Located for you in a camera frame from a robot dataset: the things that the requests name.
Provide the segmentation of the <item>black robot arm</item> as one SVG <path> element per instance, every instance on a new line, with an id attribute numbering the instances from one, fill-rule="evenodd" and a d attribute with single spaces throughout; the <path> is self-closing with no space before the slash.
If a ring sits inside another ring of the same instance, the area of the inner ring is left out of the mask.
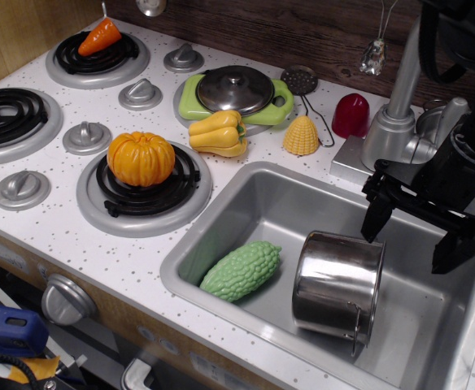
<path id="1" fill-rule="evenodd" d="M 475 256 L 475 102 L 447 106 L 433 140 L 415 131 L 411 102 L 420 76 L 441 85 L 475 71 L 475 1 L 425 1 L 390 101 L 375 115 L 361 152 L 372 171 L 361 228 L 376 238 L 394 210 L 441 228 L 432 271 L 446 274 Z"/>

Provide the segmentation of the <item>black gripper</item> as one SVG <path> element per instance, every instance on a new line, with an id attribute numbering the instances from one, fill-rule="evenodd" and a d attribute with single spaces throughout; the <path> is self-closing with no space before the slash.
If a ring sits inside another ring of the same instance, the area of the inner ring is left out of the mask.
<path id="1" fill-rule="evenodd" d="M 361 233 L 373 242 L 398 208 L 445 230 L 433 274 L 447 274 L 475 257 L 475 120 L 459 122 L 422 164 L 379 159 L 363 188 L 369 201 Z"/>

